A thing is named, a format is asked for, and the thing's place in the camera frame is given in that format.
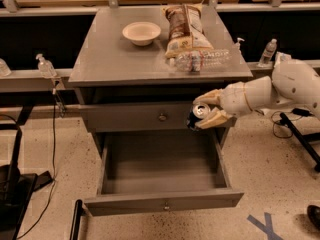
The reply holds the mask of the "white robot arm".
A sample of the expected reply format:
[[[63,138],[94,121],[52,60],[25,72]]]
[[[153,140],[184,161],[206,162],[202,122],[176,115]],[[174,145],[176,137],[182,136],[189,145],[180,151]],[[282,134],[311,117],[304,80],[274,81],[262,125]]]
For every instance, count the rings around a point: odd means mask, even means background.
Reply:
[[[255,110],[291,104],[304,105],[320,118],[320,75],[304,61],[281,61],[271,76],[214,89],[198,96],[193,103],[214,106],[207,116],[195,123],[200,129],[217,127],[231,117],[238,118]]]

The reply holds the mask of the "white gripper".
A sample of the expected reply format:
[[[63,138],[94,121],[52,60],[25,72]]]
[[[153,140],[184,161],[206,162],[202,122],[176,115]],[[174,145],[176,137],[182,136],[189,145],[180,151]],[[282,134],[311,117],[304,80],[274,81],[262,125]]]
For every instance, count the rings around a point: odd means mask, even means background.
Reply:
[[[223,108],[223,110],[218,108],[209,110],[205,107],[196,108],[195,115],[199,118],[199,121],[195,123],[195,126],[199,129],[216,127],[226,123],[231,116],[240,117],[252,112],[247,101],[245,84],[243,82],[229,84],[223,90],[214,89],[209,91],[198,96],[193,103],[220,104]]]

